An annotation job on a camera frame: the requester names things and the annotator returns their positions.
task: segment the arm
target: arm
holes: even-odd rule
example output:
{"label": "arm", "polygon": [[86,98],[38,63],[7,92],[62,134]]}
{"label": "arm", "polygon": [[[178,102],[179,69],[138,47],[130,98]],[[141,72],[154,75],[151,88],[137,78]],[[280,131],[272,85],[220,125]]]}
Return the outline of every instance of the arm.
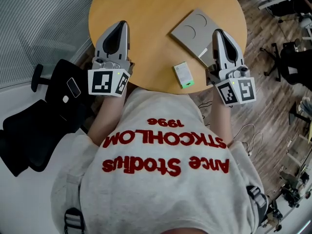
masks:
{"label": "arm", "polygon": [[88,136],[97,146],[115,130],[120,118],[125,102],[127,90],[123,91],[122,97],[106,97],[102,103],[101,109],[93,122]]}
{"label": "arm", "polygon": [[223,101],[215,87],[213,105],[211,109],[210,130],[223,139],[227,146],[233,142],[231,126],[231,109],[223,104]]}

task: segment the small white box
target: small white box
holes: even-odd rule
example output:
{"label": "small white box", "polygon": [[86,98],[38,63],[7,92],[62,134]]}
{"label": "small white box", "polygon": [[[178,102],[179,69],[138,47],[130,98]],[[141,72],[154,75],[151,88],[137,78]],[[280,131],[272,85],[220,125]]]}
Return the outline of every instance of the small white box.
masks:
{"label": "small white box", "polygon": [[182,88],[188,88],[194,85],[193,77],[189,66],[186,62],[183,62],[179,65],[174,66],[176,77],[179,80],[180,85]]}

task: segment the white cable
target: white cable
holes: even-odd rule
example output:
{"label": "white cable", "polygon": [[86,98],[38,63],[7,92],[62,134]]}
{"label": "white cable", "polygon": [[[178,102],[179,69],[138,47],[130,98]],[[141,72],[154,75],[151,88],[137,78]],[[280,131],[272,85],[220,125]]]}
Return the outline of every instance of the white cable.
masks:
{"label": "white cable", "polygon": [[249,152],[249,154],[251,154],[251,153],[252,153],[252,151],[254,150],[254,139],[255,139],[255,137],[256,137],[258,134],[262,134],[262,139],[261,139],[261,143],[260,143],[260,146],[259,146],[258,152],[257,152],[257,154],[255,155],[255,157],[254,157],[254,159],[253,159],[253,163],[254,163],[255,159],[257,158],[257,156],[258,156],[258,154],[259,154],[259,151],[260,151],[260,149],[261,149],[262,142],[263,142],[263,137],[264,137],[263,132],[259,132],[259,133],[257,133],[257,134],[254,136],[254,138],[253,138],[253,149]]}
{"label": "white cable", "polygon": [[255,126],[254,126],[252,123],[250,123],[250,124],[247,124],[247,125],[243,126],[243,127],[239,130],[238,134],[234,137],[234,139],[236,139],[236,137],[240,134],[240,132],[241,132],[245,127],[251,126],[251,125],[253,126],[253,132],[254,132],[253,135],[255,135]]}
{"label": "white cable", "polygon": [[[253,150],[254,150],[254,140],[255,140],[256,136],[257,136],[258,134],[262,134],[262,139],[261,139],[261,143],[260,143],[258,152],[257,152],[257,154],[255,155],[255,157],[254,157],[254,159],[253,159],[253,162],[254,162],[255,159],[257,158],[257,156],[258,156],[258,154],[259,154],[259,151],[260,151],[260,149],[261,149],[261,146],[262,146],[263,137],[264,137],[263,132],[259,132],[259,133],[255,134],[255,126],[254,126],[254,124],[250,123],[250,124],[247,124],[247,125],[243,126],[243,127],[239,130],[238,134],[234,137],[234,139],[236,139],[236,137],[240,134],[240,132],[241,132],[245,127],[247,127],[247,126],[253,126],[253,137],[251,138],[251,140],[250,140],[250,142],[249,142],[249,145],[247,144],[247,150],[246,150],[246,151],[247,151],[247,153],[248,153],[248,156],[250,156],[251,153],[252,153]],[[251,146],[252,141],[253,141],[253,148],[249,151],[249,148],[250,148],[250,146]]]}
{"label": "white cable", "polygon": [[286,139],[287,148],[289,148],[289,146],[291,145],[292,141],[293,141],[292,138],[290,138],[290,137],[288,136],[287,139]]}
{"label": "white cable", "polygon": [[[243,127],[239,130],[238,134],[234,137],[234,139],[236,139],[236,137],[240,134],[240,132],[241,132],[245,127],[247,127],[247,126],[253,126],[253,137],[254,137],[254,135],[255,135],[255,126],[254,126],[252,123],[250,123],[250,124],[247,124],[247,125],[243,126]],[[251,143],[252,143],[253,137],[251,138],[251,140],[250,140],[250,142],[249,142],[249,145],[247,144],[247,152],[248,152],[248,148],[250,147],[250,145],[251,145]]]}

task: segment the table top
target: table top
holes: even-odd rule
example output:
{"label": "table top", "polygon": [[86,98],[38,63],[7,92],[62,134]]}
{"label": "table top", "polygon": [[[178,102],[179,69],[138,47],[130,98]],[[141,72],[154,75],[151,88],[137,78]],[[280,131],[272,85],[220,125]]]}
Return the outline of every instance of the table top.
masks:
{"label": "table top", "polygon": [[[173,40],[169,33],[194,9],[206,13],[237,41],[242,51],[247,26],[237,0],[93,0],[89,31],[97,39],[114,23],[125,20],[130,27],[129,58],[136,65],[130,82],[152,91],[195,93],[206,86],[204,66]],[[195,84],[182,89],[173,66],[186,61]]]}

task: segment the black chair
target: black chair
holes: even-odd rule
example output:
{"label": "black chair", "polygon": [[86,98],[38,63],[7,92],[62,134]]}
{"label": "black chair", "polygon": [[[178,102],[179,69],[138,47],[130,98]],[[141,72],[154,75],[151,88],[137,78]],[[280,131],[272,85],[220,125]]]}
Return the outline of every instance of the black chair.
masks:
{"label": "black chair", "polygon": [[282,187],[281,193],[284,196],[284,199],[288,202],[290,208],[298,208],[300,206],[300,194],[297,189],[292,189],[289,185],[285,185]]}
{"label": "black chair", "polygon": [[312,50],[296,52],[295,48],[299,44],[300,41],[298,39],[294,42],[284,43],[283,49],[279,54],[276,43],[273,43],[272,47],[274,47],[275,55],[264,48],[260,48],[260,51],[265,51],[274,60],[273,68],[268,72],[264,72],[264,75],[269,76],[277,69],[278,77],[276,81],[281,81],[282,76],[290,85],[301,83],[312,91],[312,69],[310,64]]}
{"label": "black chair", "polygon": [[14,176],[28,167],[43,171],[64,135],[83,124],[95,98],[88,94],[87,71],[62,59],[50,80],[40,77],[42,69],[37,65],[31,88],[48,84],[45,101],[8,117],[0,130],[0,157]]}

